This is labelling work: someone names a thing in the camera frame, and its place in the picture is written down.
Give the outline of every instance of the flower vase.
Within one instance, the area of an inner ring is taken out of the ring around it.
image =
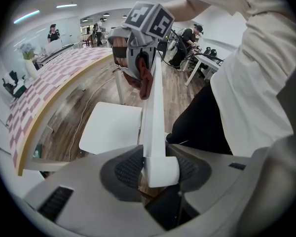
[[[24,60],[25,62],[25,67],[29,75],[33,78],[36,79],[38,78],[38,72],[31,60]]]

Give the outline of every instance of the black vent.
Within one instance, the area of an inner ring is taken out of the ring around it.
[[[241,163],[233,162],[229,165],[229,167],[236,168],[239,170],[244,170],[246,166]]]
[[[55,221],[73,192],[69,188],[58,187],[40,207],[38,212],[47,219]]]
[[[180,168],[180,179],[179,183],[190,178],[198,172],[198,165],[191,162],[189,159],[183,155],[176,155]]]
[[[133,153],[126,160],[115,167],[115,175],[118,180],[130,188],[138,188],[138,178],[144,167],[143,152]]]

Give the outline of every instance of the white table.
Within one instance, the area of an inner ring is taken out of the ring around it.
[[[216,62],[214,62],[211,59],[205,57],[204,55],[195,55],[195,57],[198,59],[198,62],[195,65],[195,68],[193,69],[192,74],[189,76],[188,80],[186,81],[186,83],[185,83],[186,86],[188,86],[188,84],[191,82],[193,76],[195,75],[195,73],[198,70],[201,63],[204,63],[209,67],[209,71],[208,71],[208,73],[207,73],[207,75],[205,76],[204,79],[207,79],[207,77],[211,74],[212,70],[218,71],[218,69],[220,68],[220,66]],[[188,66],[188,61],[185,63],[183,71],[186,70],[187,66]]]
[[[65,51],[71,50],[74,48],[74,44],[70,44],[70,45],[66,45],[64,46],[62,49],[50,54],[50,55],[46,55],[44,57],[41,57],[39,59],[36,60],[39,68],[45,66],[48,62],[50,62],[52,59],[56,58],[58,55],[64,53]]]
[[[51,117],[65,99],[82,82],[112,62],[113,54],[109,48],[69,50],[40,69],[39,78],[11,103],[9,142],[19,176],[24,169],[54,172],[68,163],[33,158],[33,152]]]

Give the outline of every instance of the checkered tablecloth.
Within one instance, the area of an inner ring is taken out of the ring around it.
[[[26,131],[47,98],[74,73],[110,54],[112,54],[111,48],[68,50],[38,71],[39,77],[33,80],[23,95],[10,105],[9,142],[14,166]]]

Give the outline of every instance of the black pants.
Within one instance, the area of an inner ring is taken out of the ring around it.
[[[98,33],[98,32],[97,32],[97,45],[98,45],[98,46],[103,45],[102,42],[101,42],[101,35],[102,35],[102,33]]]
[[[176,69],[180,69],[181,62],[184,60],[185,56],[185,52],[178,48],[176,54],[173,56],[172,60],[169,61],[169,63]]]
[[[214,153],[232,154],[223,133],[221,115],[210,84],[196,94],[177,118],[167,141]]]

